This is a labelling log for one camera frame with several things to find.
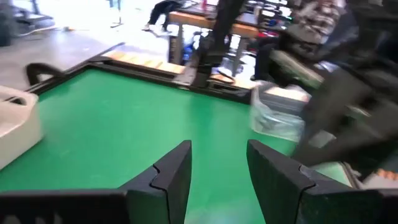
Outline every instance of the green table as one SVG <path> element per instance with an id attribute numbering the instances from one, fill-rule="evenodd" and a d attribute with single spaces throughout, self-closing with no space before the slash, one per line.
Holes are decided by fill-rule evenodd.
<path id="1" fill-rule="evenodd" d="M 93 68 L 41 94 L 39 110 L 45 137 L 0 171 L 0 190 L 116 188 L 191 139 L 185 223 L 264 223 L 247 140 L 295 145 L 252 131 L 248 105 Z M 349 184 L 339 164 L 322 173 Z"/>

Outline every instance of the plaid shirt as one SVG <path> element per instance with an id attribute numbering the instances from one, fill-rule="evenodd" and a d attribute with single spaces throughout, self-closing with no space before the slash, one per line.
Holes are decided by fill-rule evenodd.
<path id="1" fill-rule="evenodd" d="M 315 35 L 320 42 L 328 37 L 336 26 L 340 12 L 338 6 L 332 2 L 318 5 L 311 13 L 304 15 L 300 25 Z"/>

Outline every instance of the white container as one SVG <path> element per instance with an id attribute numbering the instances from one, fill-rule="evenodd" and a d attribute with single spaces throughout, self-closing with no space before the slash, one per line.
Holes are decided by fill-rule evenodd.
<path id="1" fill-rule="evenodd" d="M 0 95 L 17 98 L 21 105 L 0 101 L 0 169 L 42 139 L 37 102 L 39 97 L 0 86 Z"/>
<path id="2" fill-rule="evenodd" d="M 304 122 L 300 112 L 308 95 L 263 82 L 252 91 L 251 127 L 260 134 L 298 141 Z"/>

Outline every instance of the red object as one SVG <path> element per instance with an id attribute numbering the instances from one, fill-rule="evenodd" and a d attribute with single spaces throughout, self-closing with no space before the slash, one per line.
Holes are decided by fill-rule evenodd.
<path id="1" fill-rule="evenodd" d="M 203 0 L 202 2 L 201 2 L 201 8 L 205 11 L 205 10 L 207 10 L 207 0 Z"/>

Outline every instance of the black handle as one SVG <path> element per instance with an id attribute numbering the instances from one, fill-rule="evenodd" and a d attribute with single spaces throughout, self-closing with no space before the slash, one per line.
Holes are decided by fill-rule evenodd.
<path id="1" fill-rule="evenodd" d="M 26 65 L 25 70 L 30 85 L 36 85 L 40 83 L 39 75 L 41 74 L 52 75 L 53 77 L 59 78 L 65 76 L 63 71 L 46 63 L 30 63 Z"/>

